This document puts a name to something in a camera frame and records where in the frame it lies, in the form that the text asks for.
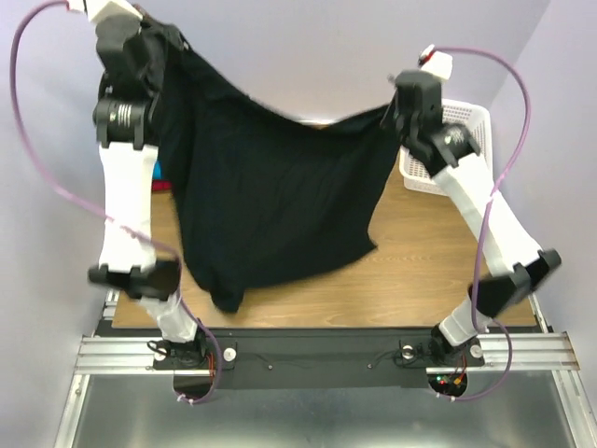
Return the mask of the black t shirt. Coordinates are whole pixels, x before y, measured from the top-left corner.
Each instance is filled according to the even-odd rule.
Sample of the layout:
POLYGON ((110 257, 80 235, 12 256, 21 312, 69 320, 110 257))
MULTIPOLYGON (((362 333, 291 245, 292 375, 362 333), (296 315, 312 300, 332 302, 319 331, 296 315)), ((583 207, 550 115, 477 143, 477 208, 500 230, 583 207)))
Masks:
POLYGON ((246 290, 329 273, 374 250, 369 223, 398 145, 378 106, 314 128, 254 101, 152 19, 165 71, 154 118, 184 261, 222 312, 246 290))

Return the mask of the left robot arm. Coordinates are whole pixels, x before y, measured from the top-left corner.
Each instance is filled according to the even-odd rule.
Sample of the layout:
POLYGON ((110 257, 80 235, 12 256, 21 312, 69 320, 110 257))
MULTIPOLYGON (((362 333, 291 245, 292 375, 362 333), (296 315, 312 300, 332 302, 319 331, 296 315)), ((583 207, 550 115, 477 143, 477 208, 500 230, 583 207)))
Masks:
POLYGON ((93 111, 104 170, 104 243, 88 278, 137 301, 162 338, 151 341, 157 369, 199 369, 213 354, 205 332, 184 305, 182 266, 173 251, 151 240, 151 193, 160 140, 152 119, 160 103, 165 42, 160 31, 131 13, 116 13, 95 26, 104 66, 93 111))

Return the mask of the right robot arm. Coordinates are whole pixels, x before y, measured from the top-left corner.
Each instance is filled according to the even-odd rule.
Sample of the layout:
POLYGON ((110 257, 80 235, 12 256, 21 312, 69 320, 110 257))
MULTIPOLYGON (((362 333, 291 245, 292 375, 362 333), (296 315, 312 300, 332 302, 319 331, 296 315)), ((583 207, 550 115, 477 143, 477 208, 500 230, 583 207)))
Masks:
POLYGON ((561 266, 523 228, 493 181, 474 135, 444 119, 439 77, 407 70, 382 120, 451 199, 478 242, 473 280, 464 300, 432 330, 429 353, 450 364, 507 308, 535 293, 561 266))

